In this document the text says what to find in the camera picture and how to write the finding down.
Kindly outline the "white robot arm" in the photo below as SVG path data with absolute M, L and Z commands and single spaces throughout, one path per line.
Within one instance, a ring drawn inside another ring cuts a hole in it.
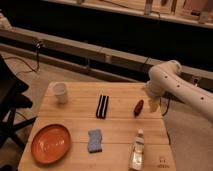
M 152 66 L 148 72 L 149 81 L 144 86 L 145 92 L 151 99 L 158 99 L 169 92 L 213 123 L 213 93 L 180 78 L 181 70 L 182 66 L 176 60 Z

